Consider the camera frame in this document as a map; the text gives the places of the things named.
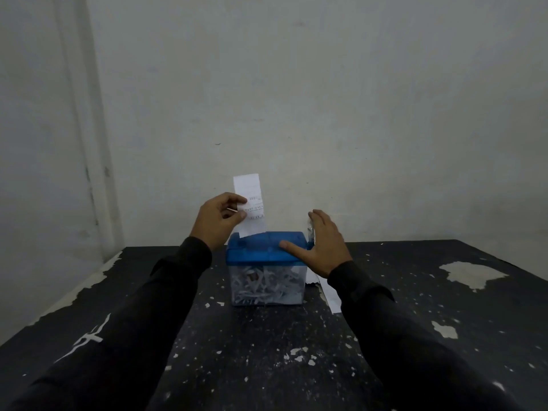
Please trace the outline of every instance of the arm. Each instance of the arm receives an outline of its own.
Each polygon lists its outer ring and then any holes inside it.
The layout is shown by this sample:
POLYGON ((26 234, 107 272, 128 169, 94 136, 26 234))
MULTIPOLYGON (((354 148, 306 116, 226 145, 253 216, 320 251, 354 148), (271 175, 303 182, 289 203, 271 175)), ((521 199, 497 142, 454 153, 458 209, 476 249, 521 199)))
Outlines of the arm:
POLYGON ((352 261, 342 235, 320 210, 309 214, 316 245, 306 251, 280 246, 327 278, 358 338, 364 358, 399 409, 518 410, 509 396, 475 372, 455 352, 415 323, 388 289, 373 282, 352 261))
POLYGON ((241 196, 225 193, 200 209, 191 236, 161 259, 151 278, 96 330, 57 360, 8 409, 143 410, 192 306, 202 272, 245 214, 228 211, 241 196))

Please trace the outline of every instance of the blue lid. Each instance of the blue lid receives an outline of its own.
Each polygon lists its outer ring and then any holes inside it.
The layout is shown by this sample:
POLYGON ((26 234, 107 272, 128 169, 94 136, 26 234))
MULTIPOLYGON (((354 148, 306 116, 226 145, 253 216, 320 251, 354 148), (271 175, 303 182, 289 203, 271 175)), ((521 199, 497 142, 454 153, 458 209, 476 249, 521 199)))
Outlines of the blue lid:
POLYGON ((302 232, 264 232, 240 238, 233 233, 226 250, 227 265, 305 265, 278 245, 280 241, 293 242, 306 249, 302 232))

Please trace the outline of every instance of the white paper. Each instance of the white paper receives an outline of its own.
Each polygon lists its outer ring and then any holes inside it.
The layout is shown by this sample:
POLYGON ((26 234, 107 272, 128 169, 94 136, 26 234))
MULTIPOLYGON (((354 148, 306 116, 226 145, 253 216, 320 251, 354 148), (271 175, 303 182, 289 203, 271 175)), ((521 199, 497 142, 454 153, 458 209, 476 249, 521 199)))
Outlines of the white paper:
POLYGON ((308 267, 306 268, 306 284, 319 283, 318 276, 308 267))
POLYGON ((329 304, 331 312, 333 314, 340 313, 341 299, 339 299, 337 291, 327 283, 327 280, 325 278, 318 276, 318 279, 319 283, 322 286, 323 294, 325 295, 325 299, 327 300, 327 304, 329 304))
POLYGON ((234 176, 234 191, 247 198, 244 205, 238 203, 238 210, 245 210, 247 218, 237 226, 240 238, 266 232, 263 195, 258 174, 234 176))

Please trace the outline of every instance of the black table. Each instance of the black table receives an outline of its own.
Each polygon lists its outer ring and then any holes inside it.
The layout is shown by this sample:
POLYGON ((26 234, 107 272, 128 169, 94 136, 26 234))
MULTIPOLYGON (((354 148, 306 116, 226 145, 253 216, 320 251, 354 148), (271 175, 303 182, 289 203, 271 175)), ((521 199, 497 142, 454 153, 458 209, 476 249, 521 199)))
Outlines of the black table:
MULTIPOLYGON (((443 339, 447 346, 524 407, 546 409, 548 282, 460 241, 348 246, 355 261, 391 288, 419 323, 440 338, 432 321, 454 326, 458 339, 443 339), (448 281, 448 272, 439 268, 455 261, 486 265, 508 277, 488 281, 474 293, 448 281)), ((0 407, 103 323, 147 279, 156 260, 174 250, 125 248, 104 281, 0 347, 0 407)), ((344 318, 331 314, 318 287, 307 285, 302 306, 232 307, 227 276, 219 251, 200 279, 170 355, 171 370, 164 373, 150 409, 179 410, 183 404, 185 409, 234 411, 392 409, 344 318), (301 351, 291 355, 295 348, 301 351)))

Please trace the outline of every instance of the black long-sleeve shirt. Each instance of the black long-sleeve shirt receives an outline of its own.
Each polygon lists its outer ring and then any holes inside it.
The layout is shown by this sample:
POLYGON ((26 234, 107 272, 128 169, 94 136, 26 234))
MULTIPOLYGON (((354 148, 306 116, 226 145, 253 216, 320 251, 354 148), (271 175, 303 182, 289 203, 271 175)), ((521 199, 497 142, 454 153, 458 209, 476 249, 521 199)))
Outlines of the black long-sleeve shirt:
MULTIPOLYGON (((209 248, 187 238, 88 342, 55 362, 8 410, 145 409, 210 264, 209 248)), ((354 262, 334 269, 328 283, 364 358, 399 409, 521 409, 417 325, 354 262)))

